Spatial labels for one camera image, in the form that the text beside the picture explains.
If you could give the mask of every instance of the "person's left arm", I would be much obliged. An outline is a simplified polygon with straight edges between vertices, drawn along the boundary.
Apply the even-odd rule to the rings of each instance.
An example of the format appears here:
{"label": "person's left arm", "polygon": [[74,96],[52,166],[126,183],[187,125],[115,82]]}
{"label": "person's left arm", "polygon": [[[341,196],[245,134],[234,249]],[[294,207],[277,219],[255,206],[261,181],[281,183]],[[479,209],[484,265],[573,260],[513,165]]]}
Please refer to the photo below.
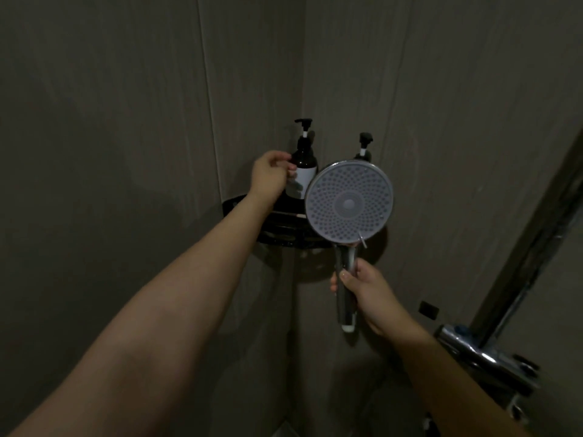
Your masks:
{"label": "person's left arm", "polygon": [[152,433],[218,328],[261,225],[293,175],[289,159],[278,151],[258,159],[249,194],[122,308],[11,437]]}

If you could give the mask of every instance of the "person's right hand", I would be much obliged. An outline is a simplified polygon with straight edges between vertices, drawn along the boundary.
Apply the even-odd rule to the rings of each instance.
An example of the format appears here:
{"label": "person's right hand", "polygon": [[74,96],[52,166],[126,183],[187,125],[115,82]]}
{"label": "person's right hand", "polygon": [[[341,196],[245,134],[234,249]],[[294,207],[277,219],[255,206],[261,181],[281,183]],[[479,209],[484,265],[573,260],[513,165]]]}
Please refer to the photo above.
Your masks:
{"label": "person's right hand", "polygon": [[[383,275],[362,258],[356,260],[356,276],[343,270],[340,279],[356,296],[364,318],[376,334],[389,338],[391,329],[403,322],[414,322],[399,303]],[[332,273],[330,289],[338,289],[336,272]]]}

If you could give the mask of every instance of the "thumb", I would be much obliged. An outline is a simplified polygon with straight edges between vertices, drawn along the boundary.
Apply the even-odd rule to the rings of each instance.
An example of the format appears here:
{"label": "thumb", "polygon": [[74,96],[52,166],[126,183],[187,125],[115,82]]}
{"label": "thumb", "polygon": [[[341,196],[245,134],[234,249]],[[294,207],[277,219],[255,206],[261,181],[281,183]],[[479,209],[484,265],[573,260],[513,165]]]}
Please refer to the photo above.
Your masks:
{"label": "thumb", "polygon": [[359,281],[359,279],[357,277],[351,275],[346,270],[342,270],[340,272],[340,280],[342,281],[344,286],[346,288],[348,288],[349,290],[351,290],[351,292],[353,292],[353,293],[358,293],[360,290],[360,287],[362,286],[362,282]]}

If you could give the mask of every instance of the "soap dispenser bottle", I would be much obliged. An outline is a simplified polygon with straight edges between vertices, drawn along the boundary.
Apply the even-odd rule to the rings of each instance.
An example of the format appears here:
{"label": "soap dispenser bottle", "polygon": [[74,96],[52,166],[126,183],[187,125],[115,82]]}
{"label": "soap dispenser bottle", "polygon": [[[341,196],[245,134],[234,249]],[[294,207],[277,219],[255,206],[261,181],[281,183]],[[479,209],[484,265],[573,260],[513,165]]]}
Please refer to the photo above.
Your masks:
{"label": "soap dispenser bottle", "polygon": [[296,177],[288,180],[286,194],[290,198],[303,199],[308,185],[318,173],[318,161],[312,151],[312,141],[308,138],[308,129],[312,124],[311,118],[296,119],[302,124],[302,136],[297,140],[297,150],[291,155],[291,162],[297,166]]}
{"label": "soap dispenser bottle", "polygon": [[355,160],[364,160],[370,162],[371,154],[366,149],[370,143],[373,142],[373,135],[370,133],[363,131],[360,134],[360,152],[356,154],[354,157]]}

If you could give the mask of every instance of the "wall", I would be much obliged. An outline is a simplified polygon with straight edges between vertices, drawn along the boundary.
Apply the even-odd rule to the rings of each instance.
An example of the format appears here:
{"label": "wall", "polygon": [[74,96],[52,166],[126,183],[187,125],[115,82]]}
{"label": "wall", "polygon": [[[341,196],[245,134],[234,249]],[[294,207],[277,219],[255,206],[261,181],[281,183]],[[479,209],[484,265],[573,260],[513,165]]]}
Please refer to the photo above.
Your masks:
{"label": "wall", "polygon": [[[321,165],[352,157],[359,132],[372,132],[395,207],[368,254],[429,330],[471,321],[583,123],[581,7],[307,0],[302,109],[316,155]],[[394,410],[383,390],[402,386],[370,332],[349,342],[334,325],[325,263],[318,279],[296,276],[303,435],[346,435],[361,413]],[[416,312],[422,300],[440,308],[437,321]]]}
{"label": "wall", "polygon": [[583,218],[566,235],[550,264],[511,318],[499,346],[540,365],[540,390],[523,402],[532,433],[583,432]]}
{"label": "wall", "polygon": [[[304,0],[0,2],[0,435],[287,148]],[[293,254],[257,246],[168,434],[283,419]]]}

